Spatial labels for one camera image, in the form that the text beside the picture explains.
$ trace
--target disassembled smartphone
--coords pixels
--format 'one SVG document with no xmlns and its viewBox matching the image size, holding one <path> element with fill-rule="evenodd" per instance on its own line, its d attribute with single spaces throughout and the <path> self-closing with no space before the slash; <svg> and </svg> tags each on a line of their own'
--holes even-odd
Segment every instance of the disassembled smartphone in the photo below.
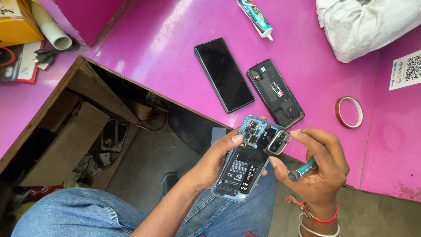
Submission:
<svg viewBox="0 0 421 237">
<path fill-rule="evenodd" d="M 272 60 L 266 59 L 253 66 L 248 70 L 247 76 L 279 125 L 288 129 L 304 118 L 303 109 Z"/>
<path fill-rule="evenodd" d="M 281 154 L 291 136 L 283 127 L 253 115 L 244 119 L 238 134 L 243 135 L 243 141 L 227 154 L 210 193 L 245 202 L 269 162 L 269 156 Z"/>
</svg>

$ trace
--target person's right hand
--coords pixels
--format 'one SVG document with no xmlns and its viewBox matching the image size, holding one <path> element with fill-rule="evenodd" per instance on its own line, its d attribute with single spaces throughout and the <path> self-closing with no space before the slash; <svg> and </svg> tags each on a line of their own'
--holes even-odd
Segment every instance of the person's right hand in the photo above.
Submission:
<svg viewBox="0 0 421 237">
<path fill-rule="evenodd" d="M 339 139 L 333 134 L 311 127 L 291 131 L 290 134 L 294 140 L 304 144 L 308 149 L 306 160 L 309 161 L 314 157 L 318 167 L 293 182 L 289 179 L 289 171 L 283 162 L 271 156 L 269 159 L 276 178 L 294 190 L 316 212 L 326 208 L 335 211 L 336 193 L 346 182 L 349 173 L 349 166 Z"/>
</svg>

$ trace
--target denim jeans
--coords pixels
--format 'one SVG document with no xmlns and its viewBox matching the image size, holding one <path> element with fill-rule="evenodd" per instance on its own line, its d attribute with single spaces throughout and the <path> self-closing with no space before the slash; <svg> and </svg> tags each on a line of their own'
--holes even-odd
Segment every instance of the denim jeans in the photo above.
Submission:
<svg viewBox="0 0 421 237">
<path fill-rule="evenodd" d="M 277 179 L 268 165 L 267 176 L 246 203 L 214 197 L 209 189 L 196 199 L 177 237 L 259 237 L 269 233 Z M 127 237 L 147 217 L 120 198 L 96 189 L 71 188 L 53 192 L 33 205 L 18 221 L 12 237 L 101 236 Z"/>
</svg>

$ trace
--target qr code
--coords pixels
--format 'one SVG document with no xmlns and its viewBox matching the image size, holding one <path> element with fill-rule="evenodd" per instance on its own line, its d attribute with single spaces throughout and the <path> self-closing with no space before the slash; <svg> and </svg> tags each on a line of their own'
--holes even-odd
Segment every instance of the qr code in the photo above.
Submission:
<svg viewBox="0 0 421 237">
<path fill-rule="evenodd" d="M 408 59 L 405 81 L 421 78 L 421 55 Z"/>
</svg>

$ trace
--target teal screwdriver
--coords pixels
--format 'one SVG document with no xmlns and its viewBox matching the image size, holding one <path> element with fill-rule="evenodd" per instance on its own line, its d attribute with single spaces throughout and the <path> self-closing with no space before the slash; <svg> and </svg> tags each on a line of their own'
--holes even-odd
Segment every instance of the teal screwdriver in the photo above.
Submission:
<svg viewBox="0 0 421 237">
<path fill-rule="evenodd" d="M 302 167 L 300 167 L 298 170 L 294 170 L 291 171 L 288 174 L 288 177 L 292 180 L 292 181 L 298 181 L 298 179 L 304 174 L 304 172 L 308 171 L 311 168 L 314 168 L 317 166 L 316 161 L 314 160 L 314 158 L 311 158 L 309 160 L 309 162 L 307 162 L 305 165 L 303 165 Z"/>
</svg>

